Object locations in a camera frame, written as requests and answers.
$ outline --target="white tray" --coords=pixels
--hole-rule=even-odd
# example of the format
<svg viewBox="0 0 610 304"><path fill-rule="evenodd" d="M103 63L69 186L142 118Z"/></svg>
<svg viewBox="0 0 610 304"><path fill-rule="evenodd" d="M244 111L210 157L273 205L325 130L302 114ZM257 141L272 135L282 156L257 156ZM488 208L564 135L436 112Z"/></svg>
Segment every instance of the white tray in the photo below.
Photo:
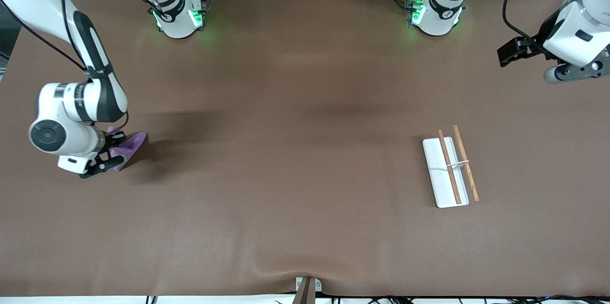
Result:
<svg viewBox="0 0 610 304"><path fill-rule="evenodd" d="M457 191L459 192L462 204L456 203L453 189L451 188L451 180L449 180L449 171L447 170L443 150L440 146L440 139L425 139L422 144L423 152L426 155L427 171L430 173L430 180L432 181L436 206L439 208L451 208L452 206L468 205L466 184L464 184L464 177L459 165L453 166L453 174L455 174ZM456 154L456 148L453 145L451 137L445 137L445 145L447 146L451 163L458 162L458 155Z"/></svg>

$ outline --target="metal bracket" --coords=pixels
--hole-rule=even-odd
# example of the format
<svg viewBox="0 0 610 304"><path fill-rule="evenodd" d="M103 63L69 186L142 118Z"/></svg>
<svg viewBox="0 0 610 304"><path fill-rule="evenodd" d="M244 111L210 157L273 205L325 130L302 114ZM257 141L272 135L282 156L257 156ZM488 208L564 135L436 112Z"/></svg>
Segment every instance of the metal bracket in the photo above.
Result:
<svg viewBox="0 0 610 304"><path fill-rule="evenodd" d="M296 279L296 295L292 304L315 304L315 293L322 291L322 282L316 278Z"/></svg>
<svg viewBox="0 0 610 304"><path fill-rule="evenodd" d="M322 292L322 282L317 278L312 278L312 280L314 280L314 282L315 282L315 291ZM302 282L303 282L303 278L301 276L298 276L296 278L295 291L299 291L299 287L301 287Z"/></svg>
<svg viewBox="0 0 610 304"><path fill-rule="evenodd" d="M106 135L104 147L102 148L102 150L100 150L100 152L98 152L98 155L95 157L95 165L92 165L90 161L89 165L87 165L86 168L87 172L85 174L79 174L80 178L91 178L96 174L104 173L107 170L113 169L113 167L116 167L123 163L124 157L122 156L115 156L114 158L111 158L110 149L120 145L126 139L127 137L122 131L117 131L112 135ZM106 154L107 159L102 160L100 158L101 154Z"/></svg>
<svg viewBox="0 0 610 304"><path fill-rule="evenodd" d="M559 82L588 78L601 78L610 74L610 61L608 61L608 58L610 58L610 53L608 53L608 47L606 47L593 61L584 67L563 63L549 69L545 73L545 80L551 84L557 84Z"/></svg>

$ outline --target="chopstick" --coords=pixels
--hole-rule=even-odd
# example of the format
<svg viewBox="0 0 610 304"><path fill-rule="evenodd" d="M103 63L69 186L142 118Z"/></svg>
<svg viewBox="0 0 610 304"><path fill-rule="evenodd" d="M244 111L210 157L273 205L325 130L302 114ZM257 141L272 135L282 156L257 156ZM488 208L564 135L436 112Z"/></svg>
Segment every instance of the chopstick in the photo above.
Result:
<svg viewBox="0 0 610 304"><path fill-rule="evenodd" d="M464 144L462 143L462 137L459 134L458 126L453 126L453 134L456 136L457 141L457 149L459 150L460 158L462 161L468 160L466 156L466 150L464 149ZM470 162L466 162L466 175L468 176L468 184L470 184L470 189L472 191L472 197L475 198L475 202L479 201L479 193L477 193L477 187L475 186L475 178L472 176L472 171L470 169Z"/></svg>
<svg viewBox="0 0 610 304"><path fill-rule="evenodd" d="M445 163L447 165L447 172L449 172L449 180L451 180L451 187L453 188L453 197L456 199L456 204L462 204L462 200L459 197L458 183L456 182L456 176L453 174L453 166L451 165L451 159L449 159L449 152L445 145L445 137L443 131L438 130L438 139L440 139L440 148L443 150L443 156L445 157Z"/></svg>

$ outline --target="brown table surface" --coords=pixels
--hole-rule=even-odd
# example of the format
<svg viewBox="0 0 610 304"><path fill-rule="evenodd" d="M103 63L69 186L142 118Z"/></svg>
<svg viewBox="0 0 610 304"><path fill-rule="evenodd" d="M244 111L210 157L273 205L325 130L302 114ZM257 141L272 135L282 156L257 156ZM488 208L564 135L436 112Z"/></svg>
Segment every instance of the brown table surface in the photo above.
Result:
<svg viewBox="0 0 610 304"><path fill-rule="evenodd" d="M28 141L48 82L22 33L0 85L0 295L610 295L610 80L500 68L502 0L444 37L390 0L215 0L173 41L140 0L74 0L150 143L81 180ZM562 0L512 0L535 33ZM61 43L69 50L66 43ZM438 209L421 141L461 128L481 201Z"/></svg>

